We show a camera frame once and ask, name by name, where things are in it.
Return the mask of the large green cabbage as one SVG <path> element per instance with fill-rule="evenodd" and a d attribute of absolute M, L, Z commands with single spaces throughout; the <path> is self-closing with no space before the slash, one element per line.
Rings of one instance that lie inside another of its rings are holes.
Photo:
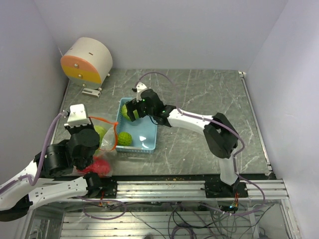
<path fill-rule="evenodd" d="M 99 147 L 103 147 L 103 145 L 106 143 L 105 135 L 108 130 L 100 125 L 95 125 L 94 129 L 99 135 Z"/>
<path fill-rule="evenodd" d="M 126 120 L 131 121 L 130 117 L 128 116 L 128 110 L 125 104 L 121 107 L 121 114 Z"/>

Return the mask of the clear orange-zip bag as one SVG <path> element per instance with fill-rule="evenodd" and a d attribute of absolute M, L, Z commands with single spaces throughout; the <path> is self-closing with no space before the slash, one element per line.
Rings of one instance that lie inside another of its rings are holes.
<path fill-rule="evenodd" d="M 110 177 L 112 175 L 112 168 L 110 163 L 103 159 L 102 157 L 94 156 L 93 163 L 87 166 L 83 170 L 77 170 L 80 173 L 87 174 L 87 173 L 97 173 L 99 177 Z"/>
<path fill-rule="evenodd" d="M 99 155 L 106 152 L 114 151 L 116 149 L 116 146 L 118 145 L 117 126 L 119 123 L 117 121 L 107 120 L 102 117 L 90 116 L 90 119 L 92 120 L 94 126 L 100 125 L 108 130 L 105 135 L 105 145 L 103 145 L 103 147 L 99 147 Z"/>

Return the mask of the small green cabbage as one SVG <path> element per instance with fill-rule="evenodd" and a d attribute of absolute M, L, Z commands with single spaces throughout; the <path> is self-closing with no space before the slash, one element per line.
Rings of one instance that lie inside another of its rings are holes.
<path fill-rule="evenodd" d="M 97 149 L 95 150 L 95 152 L 94 152 L 94 156 L 99 155 L 99 153 L 100 153 L 100 148 L 97 148 Z"/>
<path fill-rule="evenodd" d="M 118 134 L 118 145 L 130 146 L 133 142 L 132 136 L 127 132 L 120 132 Z"/>

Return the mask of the red tomato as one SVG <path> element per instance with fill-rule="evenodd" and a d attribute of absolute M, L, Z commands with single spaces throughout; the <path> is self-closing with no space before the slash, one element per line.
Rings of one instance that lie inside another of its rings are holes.
<path fill-rule="evenodd" d="M 88 169 L 90 172 L 97 173 L 99 176 L 107 176 L 111 171 L 111 166 L 109 162 L 103 159 L 96 159 Z"/>

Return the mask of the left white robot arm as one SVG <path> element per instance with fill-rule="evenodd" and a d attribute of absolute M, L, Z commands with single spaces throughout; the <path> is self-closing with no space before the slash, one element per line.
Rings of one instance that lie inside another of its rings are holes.
<path fill-rule="evenodd" d="M 97 173 L 85 173 L 79 178 L 45 187 L 45 180 L 84 170 L 93 164 L 99 148 L 99 134 L 92 123 L 65 125 L 70 138 L 51 144 L 40 152 L 20 173 L 0 187 L 0 220 L 10 222 L 24 217 L 30 209 L 56 202 L 63 198 L 101 194 L 102 183 Z"/>

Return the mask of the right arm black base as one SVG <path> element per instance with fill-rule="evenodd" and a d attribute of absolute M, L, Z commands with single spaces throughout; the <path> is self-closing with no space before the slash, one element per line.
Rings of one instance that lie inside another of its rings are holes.
<path fill-rule="evenodd" d="M 221 181 L 206 181 L 200 189 L 205 192 L 206 198 L 248 197 L 246 184 L 238 180 L 233 185 L 227 185 Z"/>

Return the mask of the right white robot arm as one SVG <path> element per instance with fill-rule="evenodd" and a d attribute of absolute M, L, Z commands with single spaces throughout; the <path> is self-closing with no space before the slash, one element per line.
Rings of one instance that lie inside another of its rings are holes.
<path fill-rule="evenodd" d="M 211 153 L 219 158 L 220 193 L 231 197 L 237 192 L 239 175 L 234 150 L 240 136 L 224 114 L 205 116 L 183 111 L 164 104 L 152 89 L 141 91 L 136 98 L 125 103 L 125 108 L 131 121 L 137 119 L 135 115 L 138 118 L 151 117 L 158 125 L 179 127 L 203 135 Z"/>

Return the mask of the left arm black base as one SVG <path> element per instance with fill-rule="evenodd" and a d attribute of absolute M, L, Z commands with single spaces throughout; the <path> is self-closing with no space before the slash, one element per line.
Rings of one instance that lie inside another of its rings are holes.
<path fill-rule="evenodd" d="M 87 183 L 86 197 L 90 199 L 114 199 L 118 184 L 112 178 L 100 178 L 97 173 L 90 172 L 83 177 Z"/>

